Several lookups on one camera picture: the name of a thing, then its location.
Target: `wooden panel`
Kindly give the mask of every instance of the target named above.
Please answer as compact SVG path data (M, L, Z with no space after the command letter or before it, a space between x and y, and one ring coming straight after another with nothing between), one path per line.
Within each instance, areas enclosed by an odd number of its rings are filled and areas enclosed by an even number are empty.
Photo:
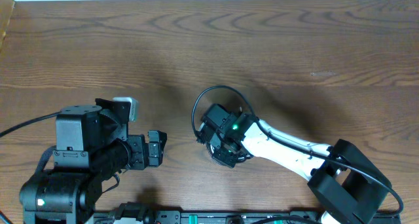
M141 106L130 131L167 132L164 162L122 175L98 209L128 201L185 210L319 208L296 174L258 158L223 168L195 142L195 98L228 84L279 130L355 143L403 197L403 223L417 223L418 11L419 0L19 3L0 53L0 128L94 98L133 96ZM211 92L198 115L213 102L242 105L230 92ZM14 222L22 221L20 187L54 142L52 121L0 141L0 209ZM388 197L382 208L395 207Z
M13 0L0 0L0 52L3 39L6 37L7 26L12 16L13 6Z

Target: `wire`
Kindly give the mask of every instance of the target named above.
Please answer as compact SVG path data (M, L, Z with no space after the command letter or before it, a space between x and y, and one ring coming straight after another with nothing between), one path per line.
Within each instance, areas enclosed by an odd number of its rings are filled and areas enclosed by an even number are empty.
M239 95L243 99L243 101L246 103L247 107L249 108L252 116L254 116L257 119L255 121L256 122L256 125L263 132L263 134L265 134L268 137L268 139L271 139L271 140L275 141L276 143L280 143L280 144L282 144L282 145L284 145L284 146L286 146L286 147L288 147L290 149L294 149L294 150L296 150L296 151L298 151L300 153L303 153L305 155L310 155L311 157L316 157L316 158L319 158L319 159L323 159L323 160L325 160L327 162L330 162L330 163L339 165L339 166L344 167L344 168L348 168L348 169L350 169L352 171L355 171L355 172L361 174L362 176L365 176L365 177L373 180L375 183L379 184L379 186L385 188L385 190L387 190L390 194L392 194L394 196L394 198L396 199L396 201L399 203L399 208L396 211L393 211L393 212L380 212L380 213L376 213L375 214L375 217L394 217L396 215L399 215L403 211L403 209L404 209L405 206L403 204L403 201L402 201L401 197L391 187L387 186L386 184L382 183L379 179L375 178L375 176L373 176L373 175L371 175L371 174L369 174L367 172L364 172L362 169L360 169L360 168L358 168L356 166L352 166L352 165L346 164L344 162L338 161L336 159L332 159L330 157L327 157L327 156L324 156L324 155L320 155L320 154L314 153L313 151L306 151L306 150L304 150L302 148L299 148L299 147L296 147L294 145L291 145L291 144L289 144L287 142L281 141L278 138L272 137L271 133L268 132L268 131L266 131L266 129L263 128L263 126L259 122L259 119L257 118L255 111L253 110L251 104L248 102L248 100L246 99L246 97L244 97L244 95L242 93L240 93L238 90L234 89L233 87L224 86L224 85L212 86L212 87L209 87L209 88L205 89L197 97L197 99L195 101L195 104L194 104L194 107L192 109L192 115L191 115L192 129L194 130L194 133L195 133L195 136L196 137L198 137L198 131L196 130L195 123L194 123L194 116L195 116L196 106L198 105L198 102L201 99L201 97L206 92L209 92L210 90L214 90L214 89L218 89L218 88L229 89L229 90L235 92L237 95Z
M0 219L5 223L5 224L12 224L12 222L6 217L6 215L0 211Z
M9 129L5 130L4 132L0 133L0 138L2 138L3 136L6 136L7 134L9 134L9 133L11 133L11 132L13 132L13 131L15 131L19 128L22 128L24 126L27 126L27 125L30 125L32 123L39 122L39 121L42 121L42 120L45 120L45 119L50 119L52 117L55 117L59 113L61 113L61 112L51 113L49 115L45 115L45 116L42 116L42 117L37 117L36 119L31 119L29 121L22 122L21 124L17 124L16 126L12 126L11 128L9 128Z
M299 216L278 216L278 217L270 217L270 218L265 218L262 219L260 221L255 221L252 224L265 224L271 221L298 221L299 223L307 223L307 224L321 224L317 221L312 221L309 219L305 219L303 217L299 217Z

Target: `wooden tabletop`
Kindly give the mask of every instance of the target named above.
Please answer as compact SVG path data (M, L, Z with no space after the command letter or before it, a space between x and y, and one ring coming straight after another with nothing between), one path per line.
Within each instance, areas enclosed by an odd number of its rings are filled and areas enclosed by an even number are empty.
M0 53L0 130L95 98L132 96L131 134L168 134L162 166L121 175L97 209L144 202L184 210L319 208L304 179L265 159L235 169L195 142L190 114L216 84L241 90L275 128L357 145L419 222L419 0L199 0L17 3ZM242 104L225 90L211 103ZM54 121L0 140L0 210L18 195ZM105 182L104 187L113 181ZM382 209L396 209L388 197Z

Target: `white light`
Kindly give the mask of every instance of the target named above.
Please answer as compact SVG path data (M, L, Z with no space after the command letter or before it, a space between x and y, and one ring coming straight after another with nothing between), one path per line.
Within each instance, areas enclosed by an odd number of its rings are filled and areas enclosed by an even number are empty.
M45 204L45 201L41 198L38 198L37 203L38 203L38 206L43 206Z

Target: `wooden table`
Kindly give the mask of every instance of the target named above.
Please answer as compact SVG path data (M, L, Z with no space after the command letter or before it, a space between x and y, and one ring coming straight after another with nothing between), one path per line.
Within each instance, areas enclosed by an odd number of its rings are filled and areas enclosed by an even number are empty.
M99 210L128 201L184 210L319 208L293 172L258 158L221 167L195 142L195 98L227 84L279 130L356 144L403 197L403 223L417 223L418 64L419 0L17 3L0 53L0 128L132 96L141 107L130 133L167 132L164 162L122 175ZM198 114L213 102L242 105L220 90ZM19 190L54 142L53 120L0 141L0 210L15 223ZM396 205L388 197L381 208Z

